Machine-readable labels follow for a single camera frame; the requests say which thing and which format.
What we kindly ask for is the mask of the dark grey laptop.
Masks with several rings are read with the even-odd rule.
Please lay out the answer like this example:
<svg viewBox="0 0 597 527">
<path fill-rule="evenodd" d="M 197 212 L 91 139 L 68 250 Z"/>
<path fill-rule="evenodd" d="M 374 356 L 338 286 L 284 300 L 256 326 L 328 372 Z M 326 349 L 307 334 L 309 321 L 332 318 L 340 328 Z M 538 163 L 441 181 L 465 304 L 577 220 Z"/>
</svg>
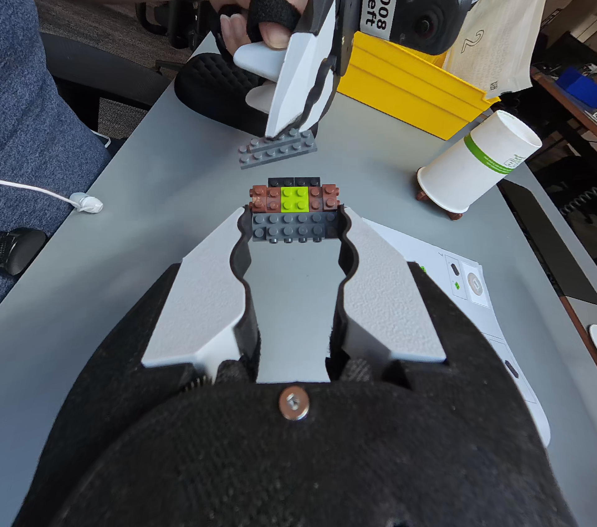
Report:
<svg viewBox="0 0 597 527">
<path fill-rule="evenodd" d="M 596 304 L 594 287 L 535 196 L 508 180 L 501 180 L 497 186 L 556 293 Z"/>
</svg>

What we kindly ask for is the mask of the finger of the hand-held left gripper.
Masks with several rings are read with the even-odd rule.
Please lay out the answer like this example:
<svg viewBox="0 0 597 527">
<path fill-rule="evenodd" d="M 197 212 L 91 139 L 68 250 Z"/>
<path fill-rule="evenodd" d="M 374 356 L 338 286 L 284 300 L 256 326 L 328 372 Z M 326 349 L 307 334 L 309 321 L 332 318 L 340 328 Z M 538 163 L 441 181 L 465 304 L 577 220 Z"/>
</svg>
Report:
<svg viewBox="0 0 597 527">
<path fill-rule="evenodd" d="M 334 62 L 322 62 L 317 70 L 315 82 L 308 92 L 302 113 L 302 130 L 307 131 L 324 114 L 324 108 L 334 92 Z"/>
<path fill-rule="evenodd" d="M 274 138 L 302 116 L 319 66 L 332 49 L 335 23 L 334 2 L 318 35 L 295 33 L 291 36 L 268 115 L 265 131 L 267 138 Z"/>
</svg>

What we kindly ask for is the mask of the grey desk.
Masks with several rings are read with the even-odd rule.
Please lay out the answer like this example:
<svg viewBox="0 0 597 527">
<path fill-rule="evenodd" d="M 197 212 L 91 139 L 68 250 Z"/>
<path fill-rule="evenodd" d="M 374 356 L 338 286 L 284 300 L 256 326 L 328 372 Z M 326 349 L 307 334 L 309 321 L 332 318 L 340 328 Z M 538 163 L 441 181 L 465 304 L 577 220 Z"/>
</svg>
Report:
<svg viewBox="0 0 597 527">
<path fill-rule="evenodd" d="M 596 365 L 497 187 L 450 221 L 414 173 L 451 143 L 337 95 L 318 151 L 242 170 L 250 136 L 169 87 L 1 304 L 1 526 L 11 526 L 65 397 L 153 282 L 268 177 L 319 176 L 361 217 L 479 262 L 497 322 L 551 430 L 548 455 L 580 526 L 596 526 Z"/>
</svg>

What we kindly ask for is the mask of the black office chair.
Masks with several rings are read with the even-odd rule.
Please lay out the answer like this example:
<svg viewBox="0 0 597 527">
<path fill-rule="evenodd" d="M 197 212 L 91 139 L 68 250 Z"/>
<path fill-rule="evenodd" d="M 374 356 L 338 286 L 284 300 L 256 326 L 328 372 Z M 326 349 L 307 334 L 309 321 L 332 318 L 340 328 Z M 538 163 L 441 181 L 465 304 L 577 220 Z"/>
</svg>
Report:
<svg viewBox="0 0 597 527">
<path fill-rule="evenodd" d="M 93 46 L 48 33 L 41 39 L 58 93 L 93 131 L 100 98 L 148 111 L 170 84 L 151 69 Z"/>
</svg>

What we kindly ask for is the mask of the person's blue clothing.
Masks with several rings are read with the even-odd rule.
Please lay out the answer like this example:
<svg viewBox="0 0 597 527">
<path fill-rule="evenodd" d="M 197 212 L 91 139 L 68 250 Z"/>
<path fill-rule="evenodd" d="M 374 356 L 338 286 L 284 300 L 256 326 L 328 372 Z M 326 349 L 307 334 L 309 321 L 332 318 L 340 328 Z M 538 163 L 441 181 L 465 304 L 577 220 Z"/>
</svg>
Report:
<svg viewBox="0 0 597 527">
<path fill-rule="evenodd" d="M 1 179 L 69 196 L 110 160 L 58 94 L 34 0 L 1 0 Z"/>
</svg>

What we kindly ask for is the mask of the dark grey lego plate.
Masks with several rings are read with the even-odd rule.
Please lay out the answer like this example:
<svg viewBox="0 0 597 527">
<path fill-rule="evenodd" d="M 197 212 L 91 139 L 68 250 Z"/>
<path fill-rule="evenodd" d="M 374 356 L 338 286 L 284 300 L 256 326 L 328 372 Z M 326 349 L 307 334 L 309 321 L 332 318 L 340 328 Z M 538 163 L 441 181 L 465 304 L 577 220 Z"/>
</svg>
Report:
<svg viewBox="0 0 597 527">
<path fill-rule="evenodd" d="M 315 135 L 311 129 L 300 132 L 287 128 L 274 138 L 252 138 L 238 149 L 241 168 L 253 168 L 277 160 L 285 160 L 317 151 Z"/>
</svg>

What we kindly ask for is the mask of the numbered paper bag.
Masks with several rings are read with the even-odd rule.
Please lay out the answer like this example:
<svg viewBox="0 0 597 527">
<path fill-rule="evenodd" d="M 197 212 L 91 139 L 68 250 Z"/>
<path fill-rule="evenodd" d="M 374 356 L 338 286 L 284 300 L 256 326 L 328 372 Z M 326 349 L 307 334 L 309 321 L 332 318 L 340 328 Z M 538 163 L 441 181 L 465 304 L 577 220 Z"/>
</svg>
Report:
<svg viewBox="0 0 597 527">
<path fill-rule="evenodd" d="M 546 0 L 474 0 L 444 70 L 491 100 L 531 86 L 530 62 Z"/>
</svg>

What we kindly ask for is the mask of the brown lime grey lego assembly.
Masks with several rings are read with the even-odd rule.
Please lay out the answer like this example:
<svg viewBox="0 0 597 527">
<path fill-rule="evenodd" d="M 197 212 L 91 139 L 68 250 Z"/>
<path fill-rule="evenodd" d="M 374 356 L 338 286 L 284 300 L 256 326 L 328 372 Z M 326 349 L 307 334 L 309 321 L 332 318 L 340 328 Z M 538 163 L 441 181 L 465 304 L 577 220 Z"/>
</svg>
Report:
<svg viewBox="0 0 597 527">
<path fill-rule="evenodd" d="M 340 189 L 319 177 L 269 178 L 250 188 L 254 242 L 306 243 L 338 238 Z"/>
</svg>

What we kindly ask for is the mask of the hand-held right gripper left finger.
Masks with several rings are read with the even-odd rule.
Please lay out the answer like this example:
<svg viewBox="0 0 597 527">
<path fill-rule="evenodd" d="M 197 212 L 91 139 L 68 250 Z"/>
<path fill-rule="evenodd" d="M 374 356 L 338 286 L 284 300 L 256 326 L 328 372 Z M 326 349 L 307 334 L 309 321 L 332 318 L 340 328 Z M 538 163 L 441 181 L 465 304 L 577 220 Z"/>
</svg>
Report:
<svg viewBox="0 0 597 527">
<path fill-rule="evenodd" d="M 214 381 L 220 363 L 240 360 L 258 374 L 260 334 L 249 284 L 252 215 L 239 208 L 184 257 L 153 335 L 144 367 L 190 363 Z"/>
</svg>

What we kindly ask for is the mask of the white instruction booklet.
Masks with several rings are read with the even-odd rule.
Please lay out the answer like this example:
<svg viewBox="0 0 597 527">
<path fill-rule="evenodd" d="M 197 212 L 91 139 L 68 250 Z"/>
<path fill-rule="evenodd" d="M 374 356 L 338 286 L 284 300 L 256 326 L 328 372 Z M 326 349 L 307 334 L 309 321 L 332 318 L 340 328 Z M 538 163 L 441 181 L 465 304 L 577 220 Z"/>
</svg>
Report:
<svg viewBox="0 0 597 527">
<path fill-rule="evenodd" d="M 543 445 L 548 446 L 550 427 L 547 416 L 504 339 L 491 304 L 482 267 L 473 260 L 405 233 L 367 219 L 364 221 L 399 251 L 407 261 L 416 262 L 484 334 L 510 372 L 526 401 Z"/>
</svg>

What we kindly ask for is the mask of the white paper cup green band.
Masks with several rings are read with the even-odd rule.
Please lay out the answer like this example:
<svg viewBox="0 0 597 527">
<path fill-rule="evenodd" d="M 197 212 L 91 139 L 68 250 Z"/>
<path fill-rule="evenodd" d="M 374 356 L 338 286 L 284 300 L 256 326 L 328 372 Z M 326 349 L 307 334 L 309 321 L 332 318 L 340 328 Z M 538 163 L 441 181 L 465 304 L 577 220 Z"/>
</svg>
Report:
<svg viewBox="0 0 597 527">
<path fill-rule="evenodd" d="M 432 202 L 462 214 L 540 147 L 531 128 L 499 110 L 420 168 L 417 180 Z"/>
</svg>

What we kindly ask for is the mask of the blue plastic bin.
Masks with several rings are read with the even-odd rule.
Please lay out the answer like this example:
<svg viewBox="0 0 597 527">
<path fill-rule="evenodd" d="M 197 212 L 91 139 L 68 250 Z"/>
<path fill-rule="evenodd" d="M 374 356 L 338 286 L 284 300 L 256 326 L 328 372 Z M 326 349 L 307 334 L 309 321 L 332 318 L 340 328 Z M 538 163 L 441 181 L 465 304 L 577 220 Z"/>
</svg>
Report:
<svg viewBox="0 0 597 527">
<path fill-rule="evenodd" d="M 569 67 L 561 73 L 556 80 L 556 85 L 589 108 L 596 108 L 596 82 L 574 67 Z"/>
</svg>

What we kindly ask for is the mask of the yellow plastic bin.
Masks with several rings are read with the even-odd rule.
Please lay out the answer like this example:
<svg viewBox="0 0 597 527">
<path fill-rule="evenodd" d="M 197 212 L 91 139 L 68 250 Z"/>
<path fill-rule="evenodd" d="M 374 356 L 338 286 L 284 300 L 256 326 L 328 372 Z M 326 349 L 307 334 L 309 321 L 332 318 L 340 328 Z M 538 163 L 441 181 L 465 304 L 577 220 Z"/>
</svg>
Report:
<svg viewBox="0 0 597 527">
<path fill-rule="evenodd" d="M 339 93 L 449 140 L 498 97 L 437 66 L 446 53 L 427 55 L 356 32 Z"/>
</svg>

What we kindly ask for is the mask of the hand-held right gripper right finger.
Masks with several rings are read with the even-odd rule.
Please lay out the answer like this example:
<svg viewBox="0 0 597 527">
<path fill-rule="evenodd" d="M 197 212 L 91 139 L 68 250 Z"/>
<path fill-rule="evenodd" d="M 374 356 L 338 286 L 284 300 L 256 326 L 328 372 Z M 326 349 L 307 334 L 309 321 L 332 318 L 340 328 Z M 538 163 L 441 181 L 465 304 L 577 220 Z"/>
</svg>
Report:
<svg viewBox="0 0 597 527">
<path fill-rule="evenodd" d="M 374 378 L 396 360 L 442 363 L 444 349 L 404 257 L 354 210 L 338 209 L 339 285 L 326 370 L 340 379 L 347 359 Z"/>
</svg>

